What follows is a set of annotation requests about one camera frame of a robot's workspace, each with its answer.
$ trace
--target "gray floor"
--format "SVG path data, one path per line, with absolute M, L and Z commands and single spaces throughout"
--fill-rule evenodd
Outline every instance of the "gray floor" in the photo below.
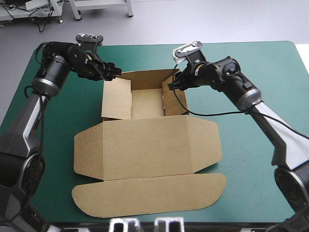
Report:
M 174 44 L 289 40 L 309 43 L 308 0 L 136 0 L 126 8 L 84 11 L 75 21 L 65 2 L 65 23 L 44 33 L 29 20 L 0 29 L 0 123 L 33 50 L 44 41 L 74 42 L 80 32 L 102 34 L 105 44 Z

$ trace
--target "box side wall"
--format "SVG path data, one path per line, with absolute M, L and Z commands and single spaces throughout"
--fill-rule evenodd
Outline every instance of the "box side wall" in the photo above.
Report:
M 157 88 L 132 91 L 132 119 L 162 116 L 165 116 L 162 89 Z
M 218 125 L 215 122 L 187 116 L 194 172 L 222 159 Z
M 177 101 L 174 92 L 169 89 L 168 84 L 172 82 L 172 76 L 162 82 L 163 102 L 165 108 L 165 116 L 183 115 L 186 110 Z M 175 90 L 181 103 L 188 108 L 185 91 Z
M 75 136 L 74 171 L 81 175 L 104 179 L 103 123 Z
M 173 70 L 147 70 L 124 72 L 121 78 L 131 81 L 131 90 L 162 88 L 161 83 L 172 75 Z
M 103 118 L 131 119 L 131 106 L 130 80 L 117 77 L 104 82 L 101 113 Z

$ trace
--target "silver arm segment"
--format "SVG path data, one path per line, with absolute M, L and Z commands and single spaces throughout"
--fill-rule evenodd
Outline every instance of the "silver arm segment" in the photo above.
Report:
M 252 111 L 274 117 L 284 122 L 263 102 L 255 105 Z M 294 133 L 270 118 L 258 114 L 251 114 L 251 116 L 275 147 L 272 165 L 294 170 L 309 160 L 308 139 Z
M 27 158 L 40 150 L 40 142 L 36 136 L 41 114 L 40 98 L 43 109 L 46 108 L 48 99 L 32 94 L 9 130 L 0 136 L 0 152 Z

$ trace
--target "cardboard box lid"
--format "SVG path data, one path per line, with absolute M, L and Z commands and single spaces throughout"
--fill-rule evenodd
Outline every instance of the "cardboard box lid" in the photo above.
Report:
M 171 69 L 124 72 L 121 78 L 104 82 L 101 116 L 106 120 L 185 114 L 168 88 L 172 72 Z M 176 92 L 187 106 L 185 92 Z
M 84 213 L 111 218 L 205 208 L 225 185 L 223 174 L 188 174 L 79 185 L 72 196 Z
M 102 180 L 192 174 L 221 158 L 217 124 L 192 116 L 107 121 L 75 136 L 75 172 Z

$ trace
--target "brown cardboard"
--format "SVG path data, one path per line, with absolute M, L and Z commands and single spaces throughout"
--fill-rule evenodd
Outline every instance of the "brown cardboard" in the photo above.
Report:
M 76 186 L 77 206 L 94 217 L 207 207 L 222 174 L 193 174 L 222 158 L 216 123 L 187 116 L 168 83 L 172 70 L 123 73 L 104 83 L 103 123 L 75 136 L 76 173 L 105 180 Z M 187 107 L 184 91 L 176 93 Z
M 173 70 L 125 72 L 121 78 L 104 83 L 102 117 L 110 119 L 139 119 L 185 114 L 168 83 Z M 185 92 L 177 90 L 187 107 Z
M 193 174 L 221 158 L 217 124 L 192 116 L 106 121 L 75 136 L 75 172 L 102 180 Z
M 188 174 L 79 185 L 72 196 L 86 214 L 111 218 L 201 209 L 215 203 L 225 185 L 222 174 Z

